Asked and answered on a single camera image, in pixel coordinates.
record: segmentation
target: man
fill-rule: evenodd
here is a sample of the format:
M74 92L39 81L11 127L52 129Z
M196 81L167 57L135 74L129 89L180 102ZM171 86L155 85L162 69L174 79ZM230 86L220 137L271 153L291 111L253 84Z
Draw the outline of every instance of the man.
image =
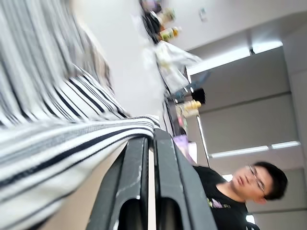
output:
M245 203L249 200L265 204L267 200L281 199L288 180L283 171L267 162L257 162L236 171L227 182L206 167L194 167L208 197L218 230L245 230Z

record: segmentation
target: black t-shirt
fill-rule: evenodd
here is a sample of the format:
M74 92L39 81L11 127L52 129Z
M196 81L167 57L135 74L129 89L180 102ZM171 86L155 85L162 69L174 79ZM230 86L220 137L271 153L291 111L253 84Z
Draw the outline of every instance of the black t-shirt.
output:
M222 194L216 185L226 182L217 172L206 167L194 167L208 198L218 230L246 230L245 203L240 203Z

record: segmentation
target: striped clothing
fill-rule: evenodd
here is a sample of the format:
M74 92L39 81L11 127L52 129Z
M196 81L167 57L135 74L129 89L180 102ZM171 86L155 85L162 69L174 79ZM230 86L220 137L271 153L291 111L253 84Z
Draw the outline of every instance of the striped clothing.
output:
M70 1L0 0L0 28L0 230L24 230L158 123L128 118Z

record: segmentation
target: graphic print on shirt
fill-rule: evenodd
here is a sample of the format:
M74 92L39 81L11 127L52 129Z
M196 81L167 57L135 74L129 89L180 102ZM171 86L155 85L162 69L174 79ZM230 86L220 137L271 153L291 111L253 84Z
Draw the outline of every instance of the graphic print on shirt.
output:
M209 199L207 198L208 204L210 208L231 208L228 204L221 204L221 202L215 200L215 199Z

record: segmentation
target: plastic bag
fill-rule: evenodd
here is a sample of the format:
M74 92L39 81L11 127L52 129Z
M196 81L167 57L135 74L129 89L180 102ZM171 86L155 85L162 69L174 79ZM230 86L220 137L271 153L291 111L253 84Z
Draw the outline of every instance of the plastic bag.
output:
M189 84L188 79L184 76L185 66L201 62L199 57L164 41L159 42L155 52L162 77L171 93Z

